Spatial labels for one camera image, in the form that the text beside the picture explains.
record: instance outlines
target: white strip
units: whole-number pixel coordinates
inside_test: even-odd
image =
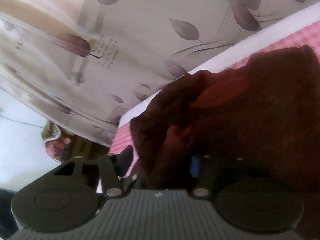
[[[258,33],[240,41],[231,48],[225,50],[219,55],[213,57],[199,67],[191,70],[194,74],[199,70],[209,70],[217,73],[233,65],[251,54],[268,47],[269,45],[303,29],[306,26],[320,20],[320,2],[311,5],[299,12],[296,12],[285,19],[259,31]],[[125,113],[119,122],[119,127],[127,124],[130,120],[145,111],[150,101],[158,94],[155,93],[140,104],[136,105],[130,111]]]

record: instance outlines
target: white logo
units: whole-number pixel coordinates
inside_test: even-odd
[[[155,196],[156,196],[156,197],[162,197],[163,194],[162,194],[161,192],[158,192],[158,193],[155,194]]]

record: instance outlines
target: pink gingham cloth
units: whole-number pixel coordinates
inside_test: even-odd
[[[309,45],[313,48],[314,52],[317,54],[318,60],[320,61],[320,21],[317,21],[301,30],[296,31],[288,35],[287,37],[271,44],[270,46],[261,49],[259,52],[271,51],[275,49],[283,49],[289,47],[300,47],[302,45]],[[247,64],[250,56],[240,60],[239,62],[231,65],[231,68],[240,68]],[[133,144],[133,139],[130,132],[130,123],[121,126],[113,140],[110,152],[119,154],[121,153],[128,145],[132,145],[134,149],[134,159],[132,165],[127,173],[130,174],[132,168],[136,161],[138,160],[138,154]]]

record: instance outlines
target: wire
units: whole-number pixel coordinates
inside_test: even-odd
[[[8,118],[8,117],[5,117],[5,116],[3,116],[3,115],[1,115],[1,114],[0,114],[0,117],[2,117],[2,118],[4,118],[4,119],[8,119],[8,120],[10,120],[10,121],[12,121],[12,122],[17,122],[17,123],[22,123],[22,124],[26,124],[26,125],[31,125],[31,126],[34,126],[34,127],[44,128],[44,127],[42,127],[42,126],[34,125],[34,124],[31,124],[31,123],[19,122],[19,121],[16,121],[16,120],[12,120],[12,119],[10,119],[10,118]]]

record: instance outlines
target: leaf print curtain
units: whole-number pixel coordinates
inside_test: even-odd
[[[169,82],[320,0],[0,0],[0,87],[110,146]]]

